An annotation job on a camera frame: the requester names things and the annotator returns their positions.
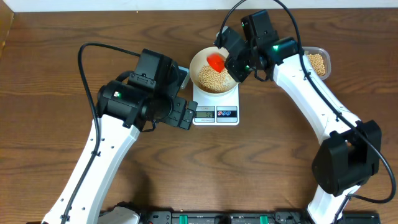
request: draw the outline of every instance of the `bowl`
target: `bowl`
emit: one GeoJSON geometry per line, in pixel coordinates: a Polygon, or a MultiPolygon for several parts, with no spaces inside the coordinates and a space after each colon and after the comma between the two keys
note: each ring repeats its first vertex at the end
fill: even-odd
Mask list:
{"type": "Polygon", "coordinates": [[[303,47],[304,54],[320,54],[323,59],[323,65],[325,66],[325,75],[319,76],[321,80],[325,80],[330,76],[331,73],[331,62],[330,56],[326,50],[319,47],[303,47]]]}
{"type": "Polygon", "coordinates": [[[202,89],[202,85],[198,81],[198,74],[201,68],[203,68],[203,66],[205,65],[209,65],[209,63],[207,62],[207,56],[213,53],[218,53],[224,58],[227,58],[229,55],[228,51],[225,48],[219,49],[217,47],[208,47],[206,49],[203,49],[193,57],[191,64],[189,65],[189,73],[193,84],[199,89],[200,92],[210,96],[223,96],[232,92],[232,90],[238,85],[238,83],[235,82],[232,78],[227,78],[226,83],[228,85],[228,88],[222,93],[209,93],[202,89]]]}

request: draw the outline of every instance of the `white backdrop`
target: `white backdrop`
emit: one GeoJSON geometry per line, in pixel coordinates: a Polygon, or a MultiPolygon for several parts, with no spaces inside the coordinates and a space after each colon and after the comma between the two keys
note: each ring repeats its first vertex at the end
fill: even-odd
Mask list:
{"type": "MultiPolygon", "coordinates": [[[[231,9],[238,0],[4,0],[14,12],[231,9]]],[[[398,7],[398,0],[282,0],[289,8],[398,7]]],[[[238,9],[273,9],[272,0],[248,0],[238,9]]]]}

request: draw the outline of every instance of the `wooden tabletop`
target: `wooden tabletop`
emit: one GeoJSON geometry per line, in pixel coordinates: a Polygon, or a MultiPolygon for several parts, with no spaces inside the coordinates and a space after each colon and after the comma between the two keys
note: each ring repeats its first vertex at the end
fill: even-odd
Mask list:
{"type": "MultiPolygon", "coordinates": [[[[237,11],[227,25],[241,31],[237,11]]],[[[86,143],[91,112],[77,52],[95,41],[141,52],[148,48],[188,67],[212,46],[226,11],[18,13],[0,61],[0,222],[41,220],[62,192],[86,143]]],[[[331,56],[325,81],[363,121],[383,133],[382,153],[398,175],[398,9],[293,10],[304,46],[331,56]]],[[[284,11],[271,10],[280,37],[294,36],[284,11]]],[[[91,92],[137,59],[87,48],[91,92]]],[[[303,114],[272,82],[249,77],[239,86],[237,127],[191,130],[160,124],[142,133],[124,158],[103,208],[132,200],[175,210],[304,208],[317,183],[311,163],[319,145],[303,114]]],[[[192,84],[180,91],[192,99],[192,84]]],[[[359,194],[384,198],[385,168],[359,194]]],[[[396,223],[398,199],[375,205],[353,199],[347,210],[377,211],[396,223]]]]}

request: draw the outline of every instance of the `white digital scale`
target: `white digital scale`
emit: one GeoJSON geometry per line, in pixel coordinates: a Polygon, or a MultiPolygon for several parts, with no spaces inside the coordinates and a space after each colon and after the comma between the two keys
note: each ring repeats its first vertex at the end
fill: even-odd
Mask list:
{"type": "Polygon", "coordinates": [[[193,85],[193,100],[198,103],[195,125],[238,125],[239,85],[222,96],[210,96],[193,85]]]}

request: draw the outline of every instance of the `cable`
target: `cable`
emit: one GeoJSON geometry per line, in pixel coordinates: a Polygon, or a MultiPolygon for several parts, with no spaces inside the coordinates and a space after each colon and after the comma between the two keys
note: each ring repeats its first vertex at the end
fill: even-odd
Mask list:
{"type": "Polygon", "coordinates": [[[98,122],[98,114],[97,114],[97,112],[95,110],[95,104],[94,104],[94,101],[93,101],[93,97],[91,96],[90,89],[88,88],[86,75],[85,75],[85,72],[84,72],[84,69],[83,69],[83,63],[81,61],[81,56],[83,55],[83,50],[87,46],[105,47],[107,49],[117,50],[117,51],[120,51],[120,52],[123,52],[123,53],[126,53],[126,54],[137,56],[137,57],[140,56],[139,54],[137,54],[135,52],[131,52],[131,51],[128,51],[128,50],[121,49],[119,47],[113,47],[113,46],[110,46],[110,45],[100,44],[100,43],[85,43],[85,44],[83,44],[80,47],[80,50],[79,50],[79,53],[78,53],[78,56],[77,56],[77,63],[78,63],[78,66],[79,66],[81,81],[83,82],[83,86],[85,87],[88,103],[90,104],[91,113],[93,115],[96,140],[95,140],[95,147],[93,149],[93,152],[91,153],[90,160],[88,161],[88,163],[86,165],[86,168],[84,169],[84,171],[83,171],[78,183],[76,184],[76,187],[73,190],[72,195],[70,196],[68,205],[67,205],[67,207],[66,207],[66,209],[65,209],[65,211],[64,211],[64,213],[62,215],[61,224],[65,224],[65,222],[68,220],[68,214],[69,214],[70,209],[72,208],[73,200],[75,199],[75,197],[77,195],[77,192],[79,191],[79,188],[80,188],[81,184],[83,183],[83,181],[84,181],[84,179],[85,179],[85,177],[86,177],[86,175],[88,173],[88,170],[90,169],[95,157],[98,154],[98,148],[100,147],[100,141],[101,141],[101,130],[100,130],[100,124],[98,122]]]}
{"type": "MultiPolygon", "coordinates": [[[[232,14],[232,12],[240,5],[240,4],[242,4],[243,2],[244,2],[245,0],[241,0],[240,2],[238,2],[230,11],[229,11],[229,13],[227,14],[227,16],[225,17],[225,19],[224,19],[224,21],[223,21],[223,23],[222,23],[222,25],[221,25],[221,29],[220,29],[220,34],[222,33],[222,30],[223,30],[223,28],[224,28],[224,25],[225,25],[225,23],[226,23],[226,20],[228,19],[228,17],[232,14]]],[[[392,172],[392,169],[391,169],[391,167],[390,167],[390,165],[388,164],[388,162],[386,161],[386,159],[384,158],[384,156],[368,141],[368,139],[365,137],[365,136],[363,136],[363,134],[362,133],[360,133],[349,121],[347,121],[344,117],[343,117],[343,115],[341,114],[341,112],[339,112],[327,99],[326,99],[326,97],[322,94],[322,92],[318,89],[318,87],[316,86],[316,84],[314,84],[314,82],[313,82],[313,80],[312,80],[312,78],[310,77],[310,73],[308,73],[307,72],[307,69],[305,68],[305,65],[304,65],[304,60],[303,60],[303,56],[304,56],[304,51],[303,51],[303,48],[302,48],[302,42],[301,42],[301,37],[300,37],[300,32],[299,32],[299,28],[298,28],[298,25],[297,25],[297,23],[296,23],[296,21],[295,21],[295,19],[294,19],[294,16],[293,16],[293,14],[289,11],[289,9],[285,6],[285,4],[283,4],[280,0],[274,0],[276,3],[278,3],[280,6],[282,6],[282,8],[286,11],[286,13],[289,15],[289,17],[290,17],[290,19],[292,20],[292,23],[293,23],[293,25],[294,25],[294,29],[295,29],[295,33],[296,33],[296,36],[297,36],[297,45],[298,45],[298,55],[299,55],[299,58],[300,58],[300,64],[301,64],[301,67],[302,67],[302,69],[303,69],[303,73],[304,73],[304,75],[305,75],[305,78],[310,82],[310,84],[311,84],[311,86],[312,86],[312,88],[316,91],[316,93],[318,93],[318,95],[319,95],[319,97],[326,103],[326,105],[332,110],[332,112],[334,113],[334,114],[336,114],[336,116],[337,116],[337,118],[338,119],[340,119],[342,122],[344,122],[345,123],[345,125],[347,125],[349,128],[351,128],[354,132],[355,132],[355,134],[357,134],[376,154],[377,154],[377,156],[380,158],[380,160],[382,161],[382,163],[383,163],[383,165],[384,165],[384,167],[386,168],[386,170],[387,170],[387,172],[388,172],[388,174],[389,174],[389,177],[390,177],[390,180],[391,180],[391,193],[390,193],[390,195],[387,197],[387,198],[385,198],[385,199],[382,199],[382,200],[376,200],[376,199],[371,199],[371,198],[367,198],[367,197],[363,197],[363,196],[360,196],[360,195],[356,195],[356,194],[348,194],[347,196],[346,196],[346,198],[350,198],[350,197],[354,197],[354,198],[358,198],[358,199],[361,199],[361,200],[364,200],[364,201],[367,201],[367,202],[371,202],[371,203],[387,203],[387,202],[390,202],[393,198],[394,198],[394,196],[395,196],[395,194],[396,194],[396,188],[397,188],[397,183],[396,183],[396,179],[395,179],[395,177],[394,177],[394,173],[392,172]]],[[[341,211],[340,212],[342,212],[342,210],[343,210],[343,208],[344,208],[344,203],[341,205],[341,211]]]]}

